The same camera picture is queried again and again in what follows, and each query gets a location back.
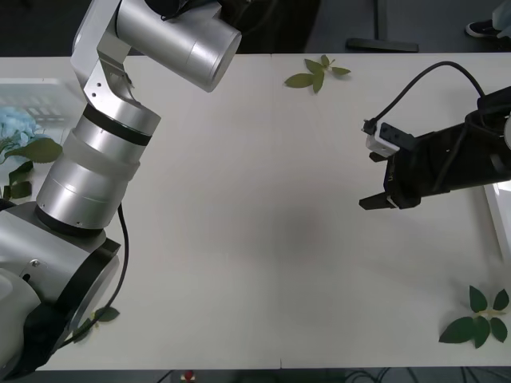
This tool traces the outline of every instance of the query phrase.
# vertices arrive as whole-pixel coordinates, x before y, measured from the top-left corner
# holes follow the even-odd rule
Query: red object
[[[184,379],[186,381],[192,381],[192,379],[195,377],[195,374],[193,373],[193,371],[189,370],[189,371],[185,371],[184,372]]]

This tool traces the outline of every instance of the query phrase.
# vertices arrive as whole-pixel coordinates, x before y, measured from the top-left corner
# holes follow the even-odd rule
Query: green leaf
[[[330,65],[330,60],[328,60],[328,57],[326,54],[324,54],[322,57],[321,57],[321,63],[323,64],[323,66],[325,68],[327,68],[329,65]]]
[[[471,317],[456,319],[438,339],[441,343],[463,343],[472,339],[475,332],[475,325]]]
[[[504,322],[499,318],[491,318],[489,324],[492,325],[493,336],[499,342],[504,343],[505,339],[508,337],[508,329],[505,327]]]
[[[312,85],[313,75],[309,73],[298,73],[289,77],[284,84],[290,88],[306,88]]]
[[[11,150],[6,153],[6,158],[11,156],[23,156],[36,164],[54,162],[62,153],[62,146],[51,138],[41,138],[26,145],[23,148]]]
[[[307,67],[307,69],[309,69],[311,71],[311,73],[313,74],[316,74],[316,73],[319,73],[319,72],[323,72],[324,68],[321,64],[319,64],[318,62],[316,61],[312,61],[312,60],[308,60],[308,59],[305,59],[305,66]]]
[[[314,79],[312,81],[312,89],[314,90],[314,93],[318,94],[318,92],[323,87],[324,80],[325,80],[324,72],[317,72],[314,74]]]
[[[13,185],[16,182],[22,182],[26,180],[26,177],[29,175],[30,171],[34,168],[34,163],[32,161],[25,162],[22,166],[13,170],[9,173],[9,185]]]
[[[473,333],[473,343],[476,346],[476,349],[485,344],[486,339],[489,336],[489,323],[486,318],[482,316],[477,316],[473,320],[474,333]]]
[[[9,200],[10,199],[10,186],[4,186],[3,187],[3,199]]]
[[[10,187],[10,198],[25,198],[32,195],[32,184],[30,181],[23,181]]]
[[[94,317],[101,315],[99,318],[99,322],[107,323],[113,321],[115,318],[119,316],[119,311],[114,309],[113,307],[102,307],[99,310],[96,310],[94,313]]]
[[[505,309],[508,306],[508,304],[509,304],[508,293],[506,293],[505,290],[499,291],[497,297],[495,298],[495,302],[493,302],[493,309],[501,311]]]
[[[85,338],[87,338],[87,336],[90,334],[90,329],[89,331],[86,331],[84,332],[83,334],[81,334],[81,332],[83,331],[83,329],[88,326],[90,324],[90,319],[86,319],[85,322],[83,322],[83,325],[81,325],[80,327],[78,327],[75,331],[73,331],[73,336],[77,336],[78,337],[73,340],[73,343],[78,343],[78,342],[81,342],[83,341]]]
[[[483,311],[488,308],[488,302],[486,301],[485,295],[474,286],[470,287],[469,295],[470,308],[474,313],[478,313],[479,311]]]
[[[345,74],[351,73],[349,69],[339,68],[337,66],[332,66],[332,72],[338,76],[344,76]]]

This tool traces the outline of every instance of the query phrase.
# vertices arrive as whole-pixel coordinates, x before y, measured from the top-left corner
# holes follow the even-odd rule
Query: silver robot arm
[[[88,102],[83,115],[36,202],[0,200],[0,381],[44,365],[118,269],[120,245],[103,229],[160,122],[131,93],[130,48],[211,92],[240,44],[215,1],[171,19],[148,5],[155,2],[91,3],[71,57]]]

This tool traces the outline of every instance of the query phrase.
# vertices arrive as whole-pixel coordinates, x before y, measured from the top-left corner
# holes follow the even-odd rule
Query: white table
[[[132,243],[121,316],[45,369],[272,369],[509,365],[438,336],[469,314],[470,284],[511,290],[482,188],[409,211],[364,211],[381,192],[360,132],[422,69],[464,65],[487,93],[508,54],[330,55],[352,69],[318,96],[287,89],[303,55],[239,56],[203,93],[145,57],[126,67],[162,116],[123,201]],[[66,77],[66,58],[1,59],[3,77]],[[463,121],[477,93],[450,68],[386,118],[421,134]],[[117,219],[108,228],[121,242]]]

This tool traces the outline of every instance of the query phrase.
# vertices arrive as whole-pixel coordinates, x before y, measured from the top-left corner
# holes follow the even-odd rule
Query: blue artificial flower
[[[35,134],[40,128],[35,119],[23,109],[11,106],[0,108],[0,164],[8,151],[23,148],[44,135]]]

